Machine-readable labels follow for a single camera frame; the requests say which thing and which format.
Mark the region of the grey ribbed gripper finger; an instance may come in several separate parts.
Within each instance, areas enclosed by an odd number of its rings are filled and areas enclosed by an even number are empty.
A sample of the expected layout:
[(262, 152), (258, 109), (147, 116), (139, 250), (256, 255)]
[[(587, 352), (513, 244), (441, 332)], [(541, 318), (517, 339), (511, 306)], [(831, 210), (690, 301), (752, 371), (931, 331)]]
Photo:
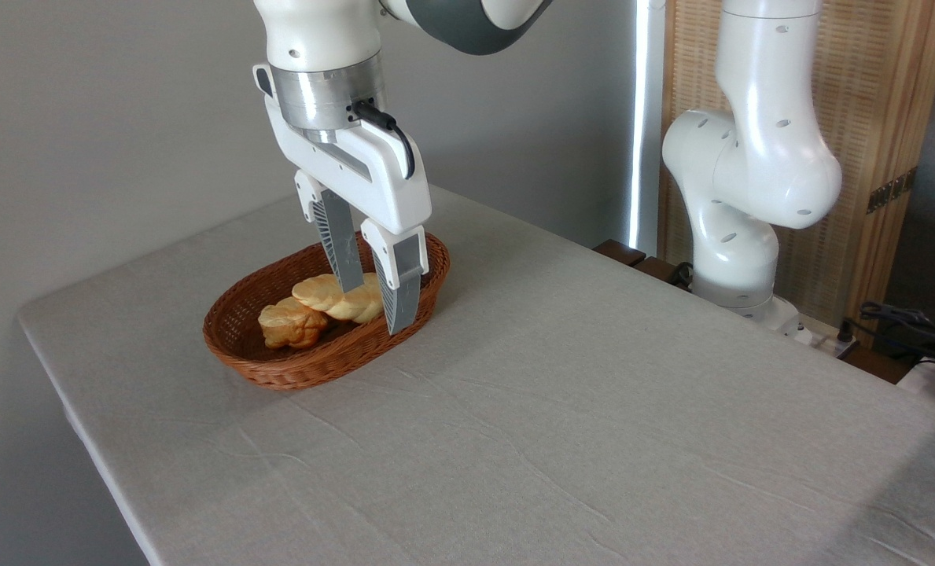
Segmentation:
[(421, 277), (430, 271), (423, 226), (395, 235), (373, 219), (362, 221), (381, 290), (388, 332), (395, 336), (413, 325), (419, 308)]
[(341, 290), (363, 285), (363, 266), (352, 223), (351, 205), (304, 171), (294, 182), (303, 216), (318, 230), (321, 246)]

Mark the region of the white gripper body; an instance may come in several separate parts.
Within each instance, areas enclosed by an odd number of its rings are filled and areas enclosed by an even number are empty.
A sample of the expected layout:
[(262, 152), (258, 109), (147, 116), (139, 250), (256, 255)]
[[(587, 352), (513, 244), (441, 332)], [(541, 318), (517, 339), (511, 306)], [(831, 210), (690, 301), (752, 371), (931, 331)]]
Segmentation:
[(430, 218), (432, 203), (423, 165), (407, 172), (405, 145), (367, 121), (335, 132), (334, 142), (312, 141), (283, 118), (273, 96), (268, 64), (252, 68), (275, 138), (299, 171), (310, 175), (389, 233), (399, 235)]

